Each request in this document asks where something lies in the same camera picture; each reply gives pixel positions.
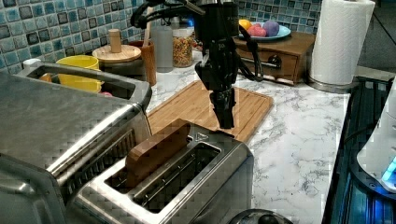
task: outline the black device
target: black device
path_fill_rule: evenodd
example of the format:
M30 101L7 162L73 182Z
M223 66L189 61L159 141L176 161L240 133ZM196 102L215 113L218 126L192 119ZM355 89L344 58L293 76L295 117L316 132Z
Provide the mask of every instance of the black device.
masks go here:
M147 16L143 12L148 7L163 5L163 9ZM238 5L232 0L177 0L168 3L165 0L147 0L138 7L131 18L132 26L146 29L147 22L160 18L173 18L193 13L196 39L203 43L203 60L195 65L195 71L212 91L210 101L222 129L233 128L233 106L235 105L233 84L238 69L250 80L262 81L261 62L257 53L258 45L250 39L248 32L238 24ZM233 36L241 31L247 41L247 47L253 53L255 74L253 75L236 53Z

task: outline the plate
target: plate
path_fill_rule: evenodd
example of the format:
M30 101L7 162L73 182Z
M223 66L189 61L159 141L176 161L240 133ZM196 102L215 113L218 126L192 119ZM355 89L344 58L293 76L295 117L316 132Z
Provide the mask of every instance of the plate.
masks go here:
M264 24L264 22L252 22L251 24L254 25L256 23L258 23L261 27ZM288 27L283 26L283 25L279 25L279 32L277 33L277 35L275 35L275 36L265 36L265 37L252 36L251 39L255 40L255 41L259 41L259 42L272 41L272 40L278 40L278 39L281 39L283 37L286 37L286 36L290 35L290 33L291 33L291 30ZM239 35L239 38L245 39L244 36L241 35L241 34Z

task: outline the marble countertop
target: marble countertop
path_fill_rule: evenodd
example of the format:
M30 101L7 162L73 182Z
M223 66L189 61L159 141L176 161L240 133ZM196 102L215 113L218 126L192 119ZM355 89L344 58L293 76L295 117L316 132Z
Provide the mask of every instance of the marble countertop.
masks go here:
M199 52L193 53L196 62ZM158 73L148 112L199 80L193 66ZM255 157L252 208L272 210L294 224L320 223L332 180L348 94L238 76L235 87L274 98L247 146Z

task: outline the wooden drawer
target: wooden drawer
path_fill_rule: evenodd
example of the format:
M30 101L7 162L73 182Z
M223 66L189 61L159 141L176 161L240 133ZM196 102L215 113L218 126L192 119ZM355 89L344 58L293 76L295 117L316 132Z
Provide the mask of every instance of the wooden drawer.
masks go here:
M242 49L237 49L236 52L241 56L250 71L254 73L254 64L251 52L244 51ZM265 65L265 63L268 62L268 59L274 55L278 56L282 62L279 68ZM295 70L298 61L296 56L274 51L260 51L259 58L262 61L262 70L265 78L293 84L293 77L296 72Z
M246 41L235 38L236 52L254 73L253 56ZM315 36L311 34L292 32L289 37L266 43L259 43L259 57L262 63L267 63L269 57L278 56L281 60L280 67L264 65L263 77L276 82L297 84L309 68L310 57L315 42Z

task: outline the yellow container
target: yellow container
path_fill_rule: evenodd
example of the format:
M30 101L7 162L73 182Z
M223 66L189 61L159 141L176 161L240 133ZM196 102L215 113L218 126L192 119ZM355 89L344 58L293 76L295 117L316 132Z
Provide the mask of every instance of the yellow container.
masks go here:
M99 71L98 59L87 55L76 55L62 58L56 63ZM61 84L65 86L93 92L99 92L102 89L102 82L100 80L67 74L58 74L58 77Z

